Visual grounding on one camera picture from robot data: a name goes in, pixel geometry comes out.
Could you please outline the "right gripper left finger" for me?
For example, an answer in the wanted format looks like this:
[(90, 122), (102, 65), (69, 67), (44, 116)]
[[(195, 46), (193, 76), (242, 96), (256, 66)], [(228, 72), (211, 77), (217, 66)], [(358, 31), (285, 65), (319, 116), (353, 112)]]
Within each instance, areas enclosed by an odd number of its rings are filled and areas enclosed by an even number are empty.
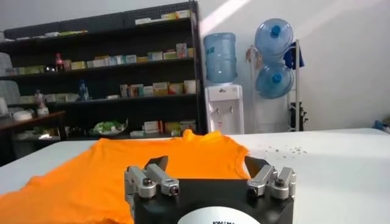
[(150, 159), (144, 169), (138, 166), (129, 166), (124, 171), (125, 200), (131, 201), (135, 194), (141, 198), (152, 198), (160, 192), (169, 197), (180, 194), (179, 180), (170, 177), (166, 172), (168, 156)]

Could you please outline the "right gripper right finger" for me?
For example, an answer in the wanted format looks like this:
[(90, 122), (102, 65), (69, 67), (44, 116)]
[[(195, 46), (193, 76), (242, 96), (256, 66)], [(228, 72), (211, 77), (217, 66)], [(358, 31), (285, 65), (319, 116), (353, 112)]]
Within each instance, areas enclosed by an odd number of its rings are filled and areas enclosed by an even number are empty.
[(278, 172), (266, 160), (249, 156), (245, 157), (244, 163), (250, 175), (247, 186), (252, 198), (260, 198), (265, 194), (278, 200), (295, 198), (296, 172), (292, 168), (284, 167)]

